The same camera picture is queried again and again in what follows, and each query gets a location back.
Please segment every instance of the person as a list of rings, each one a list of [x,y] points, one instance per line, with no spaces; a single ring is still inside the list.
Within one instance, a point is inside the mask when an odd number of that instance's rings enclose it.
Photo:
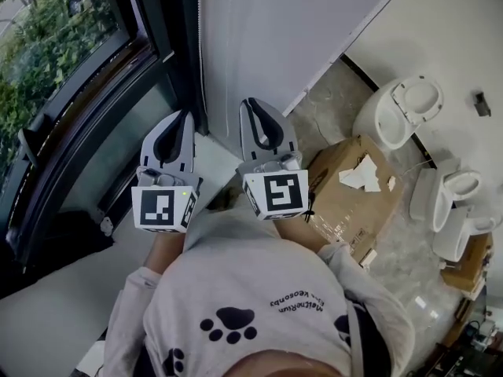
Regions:
[[[413,345],[345,243],[302,218],[260,221],[242,195],[186,235],[157,233],[112,311],[103,375],[398,376]]]

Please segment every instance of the white paper scrap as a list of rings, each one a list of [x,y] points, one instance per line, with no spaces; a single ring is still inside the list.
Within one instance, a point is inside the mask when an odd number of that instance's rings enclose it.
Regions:
[[[396,177],[391,176],[390,180],[387,181],[387,187],[390,189],[391,192],[395,188],[395,184],[396,184]]]
[[[339,181],[343,185],[347,185],[353,189],[365,187],[366,192],[380,192],[376,170],[377,166],[372,161],[372,158],[365,155],[363,160],[354,169],[339,172]]]

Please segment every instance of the cardboard box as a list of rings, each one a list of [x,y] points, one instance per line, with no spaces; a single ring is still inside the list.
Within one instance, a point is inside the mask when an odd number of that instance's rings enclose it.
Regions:
[[[339,172],[354,169],[366,154],[377,166],[380,192],[365,192],[339,181]],[[392,191],[387,185],[391,177],[395,177]],[[309,166],[309,186],[314,197],[310,225],[330,242],[348,242],[358,262],[374,247],[403,194],[402,180],[368,136],[349,138],[321,151]]]
[[[442,270],[444,282],[462,291],[473,291],[483,271],[483,259],[491,251],[492,246],[492,233],[470,236],[463,257],[459,261],[460,268]]]

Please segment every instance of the sleeve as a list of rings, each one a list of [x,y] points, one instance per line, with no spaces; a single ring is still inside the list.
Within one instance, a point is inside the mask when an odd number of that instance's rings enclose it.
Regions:
[[[390,351],[393,376],[401,375],[412,357],[414,328],[402,304],[350,256],[347,244],[324,246],[318,256],[345,291],[365,303]]]
[[[161,275],[141,267],[126,279],[114,305],[105,341],[104,377],[131,377],[145,339],[143,315]]]

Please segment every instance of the gray floor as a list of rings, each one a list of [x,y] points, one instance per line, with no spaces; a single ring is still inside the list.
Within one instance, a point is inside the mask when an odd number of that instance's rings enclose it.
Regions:
[[[316,153],[351,136],[355,116],[372,90],[341,61],[337,61],[289,116],[296,128],[306,167]],[[387,154],[405,185],[397,213],[377,239],[377,258],[370,274],[404,305],[416,329],[416,348],[409,369],[422,363],[453,322],[460,293],[447,287],[440,276],[439,258],[431,250],[433,232],[410,218],[408,208],[424,161],[408,141]]]

